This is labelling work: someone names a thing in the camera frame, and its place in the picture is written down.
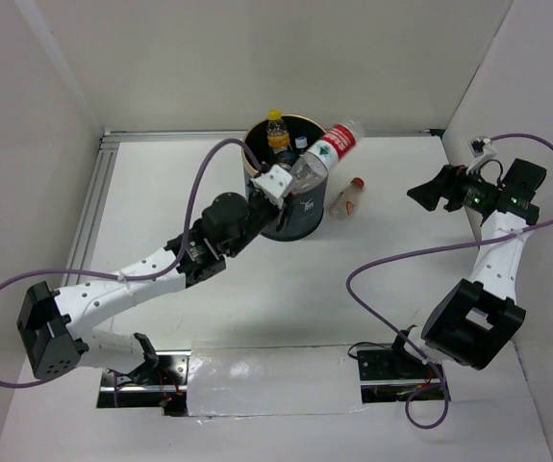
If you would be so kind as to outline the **clear bottle white cap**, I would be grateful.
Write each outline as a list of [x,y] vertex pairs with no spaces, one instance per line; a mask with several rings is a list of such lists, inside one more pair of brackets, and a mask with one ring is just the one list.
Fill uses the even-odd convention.
[[296,137],[294,139],[295,150],[298,154],[303,154],[308,147],[308,140],[304,136]]

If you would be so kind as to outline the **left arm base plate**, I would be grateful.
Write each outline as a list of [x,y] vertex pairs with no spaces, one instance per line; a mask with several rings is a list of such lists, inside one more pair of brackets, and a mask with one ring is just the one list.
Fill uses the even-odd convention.
[[118,372],[103,371],[97,409],[154,408],[165,416],[186,417],[190,350],[157,352],[159,366],[140,384]]

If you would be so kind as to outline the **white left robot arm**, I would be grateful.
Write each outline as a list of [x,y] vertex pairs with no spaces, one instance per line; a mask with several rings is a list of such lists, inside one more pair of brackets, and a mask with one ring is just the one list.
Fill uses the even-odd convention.
[[99,324],[162,295],[181,292],[224,271],[286,206],[292,176],[279,166],[252,178],[250,194],[219,195],[190,228],[112,280],[51,289],[31,286],[17,320],[34,378],[50,381],[77,367],[109,370],[134,384],[157,375],[160,358],[141,333],[114,334]]

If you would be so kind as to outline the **clear bottle red label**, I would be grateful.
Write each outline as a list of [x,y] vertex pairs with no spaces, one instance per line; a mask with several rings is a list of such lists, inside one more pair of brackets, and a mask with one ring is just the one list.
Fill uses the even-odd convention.
[[352,119],[327,130],[291,167],[291,192],[305,193],[320,185],[363,138],[364,127]]

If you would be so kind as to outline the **clear bottle red cap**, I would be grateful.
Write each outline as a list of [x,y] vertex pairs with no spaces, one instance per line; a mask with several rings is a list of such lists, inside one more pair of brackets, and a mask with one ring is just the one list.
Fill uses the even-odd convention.
[[328,209],[330,216],[338,220],[351,218],[357,209],[363,191],[364,180],[354,177],[331,203]]

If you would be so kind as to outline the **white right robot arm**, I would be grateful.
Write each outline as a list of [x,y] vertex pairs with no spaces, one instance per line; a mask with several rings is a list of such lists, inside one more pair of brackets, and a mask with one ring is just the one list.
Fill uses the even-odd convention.
[[445,210],[479,213],[485,241],[472,273],[437,305],[412,339],[430,359],[484,369],[522,326],[526,312],[516,303],[515,279],[540,209],[532,200],[546,176],[543,167],[516,159],[493,185],[464,166],[445,165],[435,178],[408,190],[427,211],[444,199]]

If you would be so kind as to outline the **clear bottle yellow cap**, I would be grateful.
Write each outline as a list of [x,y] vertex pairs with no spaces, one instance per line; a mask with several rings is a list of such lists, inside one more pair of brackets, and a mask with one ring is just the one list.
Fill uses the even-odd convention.
[[274,153],[289,148],[289,129],[280,110],[272,109],[267,114],[266,137],[268,146]]

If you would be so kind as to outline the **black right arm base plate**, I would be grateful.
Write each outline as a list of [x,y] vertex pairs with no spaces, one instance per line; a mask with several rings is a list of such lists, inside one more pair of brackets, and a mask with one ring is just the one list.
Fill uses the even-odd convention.
[[387,344],[360,343],[348,352],[357,362],[362,403],[443,400],[440,380],[430,366]]

